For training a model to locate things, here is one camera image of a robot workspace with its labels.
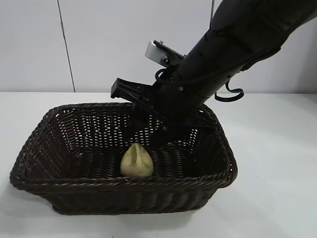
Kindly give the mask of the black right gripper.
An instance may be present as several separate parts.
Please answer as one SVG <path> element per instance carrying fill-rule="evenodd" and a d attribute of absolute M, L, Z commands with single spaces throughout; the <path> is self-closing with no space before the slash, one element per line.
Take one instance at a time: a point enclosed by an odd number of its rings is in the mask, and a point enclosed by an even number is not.
<path fill-rule="evenodd" d="M 117 78 L 111 87 L 112 98 L 122 98 L 133 104 L 133 114 L 140 118 L 141 114 L 151 113 L 166 125 L 196 126 L 198 120 L 193 116 L 198 109 L 198 95 L 183 85 L 153 85 L 135 83 Z M 173 141 L 170 127 L 159 126 L 150 136 L 149 148 Z"/>

